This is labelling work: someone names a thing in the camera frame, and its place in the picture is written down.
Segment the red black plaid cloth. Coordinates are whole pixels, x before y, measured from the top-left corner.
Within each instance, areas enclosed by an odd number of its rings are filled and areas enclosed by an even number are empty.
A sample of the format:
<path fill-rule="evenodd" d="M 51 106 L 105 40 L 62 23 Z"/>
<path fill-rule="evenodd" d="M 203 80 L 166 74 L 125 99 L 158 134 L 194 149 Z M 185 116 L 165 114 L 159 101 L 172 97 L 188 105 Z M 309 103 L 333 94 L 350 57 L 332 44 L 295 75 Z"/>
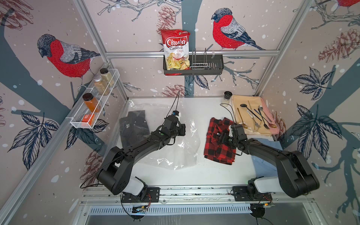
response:
<path fill-rule="evenodd" d="M 228 118 L 211 118 L 203 152 L 206 159 L 225 165 L 232 165 L 235 161 L 236 149 L 231 149 L 220 141 L 221 134 L 229 134 L 230 125 L 233 125 L 233 121 Z"/>

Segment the clear plastic vacuum bag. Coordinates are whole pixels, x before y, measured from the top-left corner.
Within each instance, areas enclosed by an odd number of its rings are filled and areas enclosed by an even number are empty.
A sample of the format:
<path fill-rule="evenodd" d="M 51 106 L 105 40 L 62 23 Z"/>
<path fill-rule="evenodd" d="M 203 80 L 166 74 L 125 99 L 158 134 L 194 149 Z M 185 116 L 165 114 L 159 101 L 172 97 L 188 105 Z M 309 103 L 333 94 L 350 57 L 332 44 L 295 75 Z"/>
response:
<path fill-rule="evenodd" d="M 127 114 L 119 120 L 122 148 L 135 148 L 155 140 L 155 150 L 138 161 L 150 166 L 180 170 L 197 164 L 200 137 L 184 98 L 173 105 L 127 103 Z"/>

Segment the dark grey striped shirt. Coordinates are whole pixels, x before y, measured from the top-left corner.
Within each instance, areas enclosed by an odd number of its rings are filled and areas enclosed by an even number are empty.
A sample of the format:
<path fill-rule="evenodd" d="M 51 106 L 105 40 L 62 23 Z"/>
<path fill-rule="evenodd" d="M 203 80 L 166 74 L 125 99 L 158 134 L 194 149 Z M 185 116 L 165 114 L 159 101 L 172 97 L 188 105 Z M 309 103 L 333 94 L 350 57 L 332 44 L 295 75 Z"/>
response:
<path fill-rule="evenodd" d="M 145 111 L 131 111 L 120 118 L 120 139 L 123 148 L 127 148 L 146 140 L 150 135 Z"/>

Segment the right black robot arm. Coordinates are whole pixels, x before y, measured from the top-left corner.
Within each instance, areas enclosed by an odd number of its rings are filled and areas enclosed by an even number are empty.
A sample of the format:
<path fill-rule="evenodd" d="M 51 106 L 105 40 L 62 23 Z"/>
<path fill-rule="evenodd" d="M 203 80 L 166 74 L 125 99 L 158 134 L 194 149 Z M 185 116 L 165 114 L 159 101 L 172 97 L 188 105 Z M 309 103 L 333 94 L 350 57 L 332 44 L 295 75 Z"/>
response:
<path fill-rule="evenodd" d="M 257 177 L 248 181 L 247 194 L 251 199 L 267 193 L 285 193 L 291 198 L 307 195 L 320 188 L 320 182 L 304 155 L 299 151 L 281 151 L 254 138 L 247 138 L 240 124 L 230 126 L 232 134 L 217 132 L 219 142 L 231 149 L 260 158 L 276 167 L 276 177 Z"/>

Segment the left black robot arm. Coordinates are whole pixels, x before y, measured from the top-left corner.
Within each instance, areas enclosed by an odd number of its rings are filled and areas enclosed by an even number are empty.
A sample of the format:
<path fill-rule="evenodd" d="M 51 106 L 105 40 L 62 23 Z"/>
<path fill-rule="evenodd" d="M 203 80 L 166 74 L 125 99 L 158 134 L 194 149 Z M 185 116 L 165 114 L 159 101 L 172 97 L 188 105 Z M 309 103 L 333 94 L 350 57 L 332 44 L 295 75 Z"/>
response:
<path fill-rule="evenodd" d="M 113 195 L 128 193 L 145 198 L 146 184 L 137 177 L 132 177 L 134 164 L 147 156 L 170 144 L 171 139 L 186 134 L 186 125 L 181 124 L 178 116 L 169 115 L 164 123 L 151 132 L 151 135 L 134 146 L 120 149 L 111 148 L 99 170 L 95 173 L 96 179 Z"/>

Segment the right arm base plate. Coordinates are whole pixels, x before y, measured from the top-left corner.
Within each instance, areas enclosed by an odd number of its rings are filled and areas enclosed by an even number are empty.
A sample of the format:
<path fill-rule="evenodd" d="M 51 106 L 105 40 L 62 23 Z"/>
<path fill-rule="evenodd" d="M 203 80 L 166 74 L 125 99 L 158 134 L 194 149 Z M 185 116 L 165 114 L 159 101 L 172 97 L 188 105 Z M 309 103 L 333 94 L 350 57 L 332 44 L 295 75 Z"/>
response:
<path fill-rule="evenodd" d="M 231 195 L 234 196 L 236 202 L 272 201 L 272 196 L 270 193 L 260 193 L 253 186 L 233 186 Z"/>

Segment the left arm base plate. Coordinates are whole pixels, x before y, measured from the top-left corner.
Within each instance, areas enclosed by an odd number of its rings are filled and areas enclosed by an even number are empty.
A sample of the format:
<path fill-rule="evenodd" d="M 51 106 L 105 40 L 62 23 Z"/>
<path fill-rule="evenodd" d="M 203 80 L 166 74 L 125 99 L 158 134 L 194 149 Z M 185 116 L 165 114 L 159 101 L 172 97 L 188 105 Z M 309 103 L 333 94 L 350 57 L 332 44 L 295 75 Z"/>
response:
<path fill-rule="evenodd" d="M 160 196 L 159 187 L 144 187 L 138 195 L 132 195 L 130 193 L 122 193 L 122 203 L 158 203 Z"/>

